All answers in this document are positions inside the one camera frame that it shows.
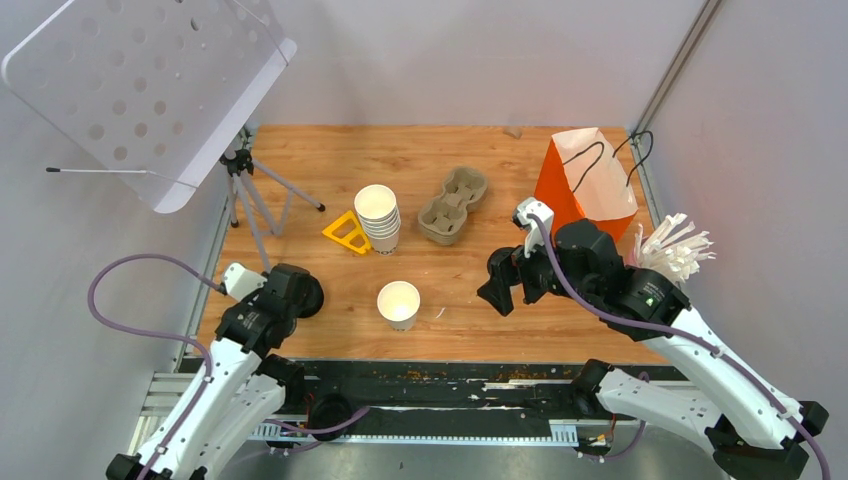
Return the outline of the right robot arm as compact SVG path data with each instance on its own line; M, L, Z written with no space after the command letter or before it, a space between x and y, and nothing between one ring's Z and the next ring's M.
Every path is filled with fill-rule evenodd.
M688 297L662 274L628 265L611 236L580 220L550 234L522 221L525 246L495 250L478 295L498 313L546 294L574 300L610 329L669 360L698 389L684 395L591 359L573 380L571 403L584 417L622 414L670 431L705 450L735 479L797 479L823 453L816 437L828 411L798 401L752 372L708 327Z

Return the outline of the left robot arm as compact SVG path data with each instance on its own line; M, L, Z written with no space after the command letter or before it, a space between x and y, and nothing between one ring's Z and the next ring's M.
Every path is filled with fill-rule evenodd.
M234 262L218 289L236 302L222 315L202 367L139 450L114 457L107 478L214 479L271 414L304 405L302 368L275 351L298 320L320 311L320 282L290 264L258 273Z

